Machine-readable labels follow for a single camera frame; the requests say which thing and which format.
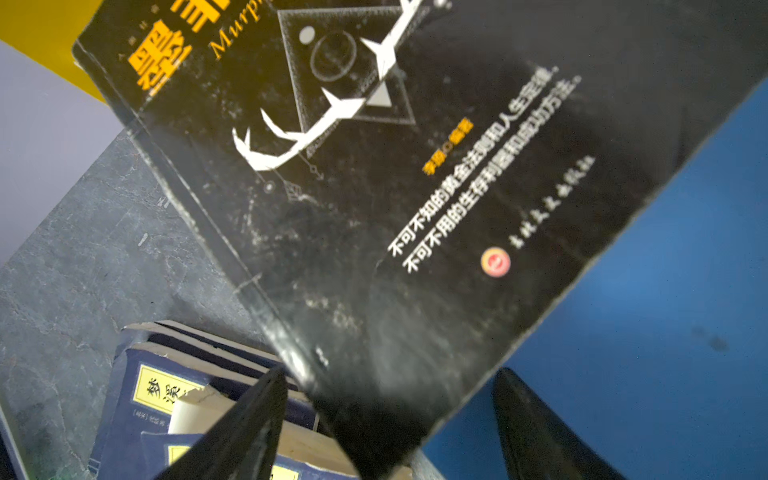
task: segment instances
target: white dot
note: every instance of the white dot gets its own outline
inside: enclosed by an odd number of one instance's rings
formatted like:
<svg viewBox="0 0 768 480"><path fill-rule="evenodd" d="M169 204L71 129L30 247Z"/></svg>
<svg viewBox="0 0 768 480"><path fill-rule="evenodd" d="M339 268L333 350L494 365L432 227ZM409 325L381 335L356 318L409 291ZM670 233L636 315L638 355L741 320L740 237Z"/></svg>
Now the white dot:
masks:
<svg viewBox="0 0 768 480"><path fill-rule="evenodd" d="M308 26L301 29L299 32L299 41L304 45L309 45L312 40L315 39L315 28Z"/></svg>

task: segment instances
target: circle graphic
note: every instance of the circle graphic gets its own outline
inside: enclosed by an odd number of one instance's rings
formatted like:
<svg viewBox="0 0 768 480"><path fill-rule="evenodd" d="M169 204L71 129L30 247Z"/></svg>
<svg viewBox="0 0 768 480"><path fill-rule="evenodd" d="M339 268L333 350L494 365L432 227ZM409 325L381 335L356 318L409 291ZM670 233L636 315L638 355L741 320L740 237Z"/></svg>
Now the circle graphic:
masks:
<svg viewBox="0 0 768 480"><path fill-rule="evenodd" d="M315 28L312 25L307 25L299 32L299 41L304 45L309 45L312 40L315 39Z"/></svg>
<svg viewBox="0 0 768 480"><path fill-rule="evenodd" d="M355 38L339 30L322 37L310 55L310 68L320 81L336 81L346 75L357 59Z"/></svg>
<svg viewBox="0 0 768 480"><path fill-rule="evenodd" d="M509 254L499 247L487 249L480 257L483 271L494 278L506 275L510 264Z"/></svg>

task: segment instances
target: stack of books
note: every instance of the stack of books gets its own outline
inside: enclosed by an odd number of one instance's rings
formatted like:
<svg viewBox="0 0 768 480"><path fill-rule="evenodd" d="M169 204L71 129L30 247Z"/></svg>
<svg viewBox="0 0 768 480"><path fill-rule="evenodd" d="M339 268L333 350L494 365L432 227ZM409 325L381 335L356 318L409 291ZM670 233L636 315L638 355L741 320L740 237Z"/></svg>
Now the stack of books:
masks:
<svg viewBox="0 0 768 480"><path fill-rule="evenodd" d="M73 55L362 476L386 478L768 74L767 18L104 0Z"/></svg>
<svg viewBox="0 0 768 480"><path fill-rule="evenodd" d="M98 480L151 480L179 459L281 361L170 320L129 325L115 353L88 469ZM288 378L274 480L356 478L336 440ZM410 478L402 469L396 478Z"/></svg>

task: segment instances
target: red circular logo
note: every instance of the red circular logo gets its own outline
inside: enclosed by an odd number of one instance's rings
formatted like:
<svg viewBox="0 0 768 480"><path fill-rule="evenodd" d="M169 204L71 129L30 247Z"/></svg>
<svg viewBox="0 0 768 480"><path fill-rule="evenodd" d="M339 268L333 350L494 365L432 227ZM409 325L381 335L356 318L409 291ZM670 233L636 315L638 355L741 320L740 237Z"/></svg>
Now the red circular logo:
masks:
<svg viewBox="0 0 768 480"><path fill-rule="evenodd" d="M480 257L480 266L484 272L494 278L504 276L509 271L509 254L499 247L491 247Z"/></svg>

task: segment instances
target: blue surface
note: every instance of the blue surface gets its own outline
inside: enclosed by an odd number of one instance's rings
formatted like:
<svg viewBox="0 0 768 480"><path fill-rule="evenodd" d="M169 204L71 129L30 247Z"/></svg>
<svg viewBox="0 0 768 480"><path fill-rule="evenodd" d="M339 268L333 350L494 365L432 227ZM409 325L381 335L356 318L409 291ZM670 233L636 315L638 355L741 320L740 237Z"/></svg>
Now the blue surface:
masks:
<svg viewBox="0 0 768 480"><path fill-rule="evenodd" d="M631 479L768 478L768 82L507 362ZM424 448L506 478L490 385Z"/></svg>

